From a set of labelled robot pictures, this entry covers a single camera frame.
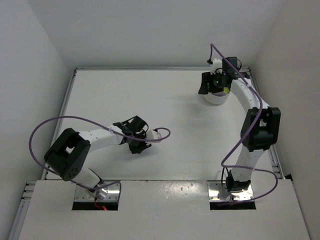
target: white table surface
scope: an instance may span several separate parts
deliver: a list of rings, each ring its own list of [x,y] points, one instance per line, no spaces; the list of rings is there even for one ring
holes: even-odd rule
[[[38,181],[19,240],[309,240],[290,180],[256,210],[210,210],[205,181],[121,182],[118,211],[72,211],[74,184]],[[273,184],[252,188],[260,195]]]
[[[240,139],[245,112],[235,95],[212,106],[198,95],[204,70],[78,70],[64,115],[75,115],[106,126],[135,115],[150,128],[166,127],[171,136],[141,154],[131,154],[127,144],[90,153],[84,167],[111,180],[217,180],[225,155]],[[76,131],[97,127],[64,119]],[[235,164],[240,148],[230,157]],[[257,168],[271,170],[266,152]],[[273,181],[269,174],[254,173]],[[46,179],[59,179],[49,173]]]

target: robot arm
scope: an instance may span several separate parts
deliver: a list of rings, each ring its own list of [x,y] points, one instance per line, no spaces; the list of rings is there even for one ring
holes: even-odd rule
[[[125,136],[138,139],[156,140],[161,135],[156,130],[145,131],[148,124],[140,117],[135,116],[124,122],[117,122],[109,126],[111,131],[96,129],[92,131],[75,131],[72,128],[65,129],[44,155],[45,162],[64,181],[73,181],[89,188],[96,187],[102,179],[91,169],[83,168],[89,153],[111,145],[128,143],[132,154],[140,154],[151,147],[145,141],[132,140]]]
[[[237,68],[237,58],[227,58]],[[241,138],[246,133],[258,114],[260,102],[257,96],[250,90],[251,80],[243,74],[248,85],[235,73],[225,61],[214,59],[211,72],[202,74],[202,82],[199,94],[214,94],[228,88],[237,97],[244,111],[247,113],[242,129]],[[236,166],[246,168],[233,168],[226,178],[228,192],[240,192],[247,190],[251,183],[251,175],[259,158],[263,153],[278,140],[281,112],[277,107],[270,107],[265,101],[262,102],[262,113],[259,120],[242,143],[242,149]]]

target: purple cable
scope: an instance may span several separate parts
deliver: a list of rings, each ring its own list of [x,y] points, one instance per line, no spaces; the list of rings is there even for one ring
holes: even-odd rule
[[[213,52],[213,49],[222,57],[222,59],[237,73],[239,74],[240,78],[243,80],[243,82],[248,85],[249,83],[246,81],[246,79],[242,76],[242,74],[238,71],[238,69],[236,69],[232,64],[231,62],[229,62],[227,60],[227,58],[216,48],[216,46],[211,43],[210,44],[211,46],[211,54],[210,54],[210,59],[212,57],[212,52]],[[259,120],[260,116],[261,116],[261,113],[262,113],[262,110],[263,110],[263,100],[262,98],[260,97],[260,95],[257,93],[257,91],[252,87],[250,86],[249,89],[256,95],[256,97],[258,98],[259,100],[259,104],[260,104],[260,107],[259,107],[259,111],[256,115],[256,117],[254,118],[253,122],[251,123],[250,127],[247,129],[247,131],[245,132],[245,134],[242,136],[242,138],[237,142],[237,144],[231,149],[231,151],[225,156],[225,158],[222,160],[221,162],[221,166],[224,167],[224,168],[239,168],[239,169],[253,169],[252,167],[249,167],[249,166],[240,166],[240,165],[225,165],[225,162],[227,161],[227,159],[234,153],[234,151],[240,146],[240,144],[243,143],[243,141],[246,139],[246,137],[249,135],[249,133],[251,132],[252,128],[255,126],[255,124],[257,123],[257,121]],[[272,172],[272,171],[269,171],[269,170],[264,170],[264,169],[259,169],[259,168],[255,168],[254,170],[258,171],[258,172],[265,172],[265,173],[270,173],[274,176],[275,178],[275,184],[274,184],[274,187],[260,195],[260,196],[257,196],[257,197],[254,197],[250,200],[244,200],[244,201],[235,201],[235,202],[225,202],[225,203],[222,203],[221,205],[226,205],[226,204],[240,204],[240,203],[246,203],[246,202],[251,202],[251,201],[254,201],[254,200],[257,200],[257,199],[260,199],[260,198],[263,198],[265,196],[267,196],[268,194],[272,193],[276,187],[278,186],[278,177],[277,175]]]
[[[109,131],[109,132],[112,132],[112,133],[114,133],[114,134],[117,134],[117,135],[120,135],[120,136],[122,136],[122,137],[125,137],[125,138],[127,138],[127,139],[132,139],[132,140],[136,140],[136,141],[140,141],[140,142],[158,142],[158,141],[162,141],[162,140],[164,140],[164,139],[167,139],[167,138],[171,135],[171,131],[170,131],[168,128],[166,128],[166,127],[158,127],[158,128],[155,129],[156,131],[157,131],[157,130],[166,130],[166,131],[168,132],[168,134],[167,134],[166,136],[162,137],[162,138],[159,138],[159,139],[141,139],[141,138],[136,138],[136,137],[133,137],[133,136],[127,136],[127,135],[122,134],[122,133],[120,133],[120,132],[117,132],[117,131],[114,131],[114,130],[112,130],[112,129],[109,129],[108,127],[103,126],[103,125],[101,125],[101,124],[99,124],[99,123],[97,123],[97,122],[95,122],[95,121],[92,121],[92,120],[89,120],[89,119],[86,119],[86,118],[83,118],[83,117],[80,117],[80,116],[56,116],[56,117],[49,118],[49,119],[41,122],[41,123],[40,123],[38,126],[36,126],[36,127],[34,128],[34,130],[32,131],[32,133],[31,133],[31,135],[30,135],[30,138],[29,138],[29,151],[30,151],[30,154],[31,154],[31,157],[33,158],[33,160],[34,160],[40,167],[42,167],[43,169],[45,169],[45,170],[47,170],[48,172],[53,173],[53,174],[55,174],[55,175],[57,175],[57,173],[56,173],[55,171],[53,171],[53,170],[51,170],[50,168],[46,167],[45,164],[41,163],[41,162],[37,159],[37,157],[36,157],[36,155],[34,154],[34,151],[33,151],[33,149],[32,149],[32,140],[33,140],[33,138],[34,138],[34,135],[35,135],[36,131],[37,131],[42,125],[44,125],[44,124],[46,124],[46,123],[48,123],[48,122],[54,121],[54,120],[58,120],[58,119],[78,119],[78,120],[82,120],[82,121],[91,123],[91,124],[93,124],[93,125],[96,125],[96,126],[102,128],[102,129],[105,129],[105,130],[107,130],[107,131]],[[88,187],[88,186],[84,186],[84,185],[79,184],[79,183],[76,183],[76,184],[77,184],[78,186],[84,188],[84,189],[88,189],[88,190],[99,190],[99,189],[106,188],[106,187],[108,187],[108,186],[110,186],[110,185],[113,185],[113,184],[115,184],[115,183],[120,183],[120,182],[119,182],[119,181],[115,181],[115,182],[112,182],[112,183],[110,183],[110,184],[107,184],[107,185],[104,185],[104,186],[99,186],[99,187]]]

